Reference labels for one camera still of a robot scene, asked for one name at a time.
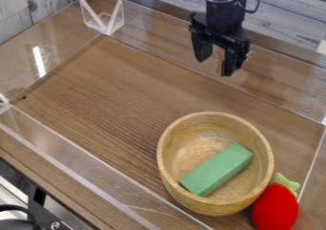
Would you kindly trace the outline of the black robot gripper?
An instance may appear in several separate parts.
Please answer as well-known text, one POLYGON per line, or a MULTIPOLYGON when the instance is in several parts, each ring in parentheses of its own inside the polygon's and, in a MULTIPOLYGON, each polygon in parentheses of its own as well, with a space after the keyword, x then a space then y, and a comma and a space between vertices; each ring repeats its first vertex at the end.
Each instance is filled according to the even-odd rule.
POLYGON ((213 55, 213 46, 225 51, 222 76, 232 76, 242 67, 250 51, 250 38, 242 27, 246 0, 205 0, 206 12, 193 12, 192 40, 196 57, 200 62, 213 55))

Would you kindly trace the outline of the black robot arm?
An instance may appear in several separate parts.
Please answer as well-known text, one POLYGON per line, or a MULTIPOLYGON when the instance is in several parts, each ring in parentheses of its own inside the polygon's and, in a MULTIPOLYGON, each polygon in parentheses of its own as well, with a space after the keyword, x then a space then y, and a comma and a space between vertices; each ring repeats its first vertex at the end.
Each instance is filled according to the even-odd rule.
POLYGON ((232 76, 242 68, 250 51, 252 40, 242 23, 246 0, 205 0, 206 12, 193 12, 192 41, 196 57, 205 62, 213 55, 213 47, 225 50, 222 76, 232 76))

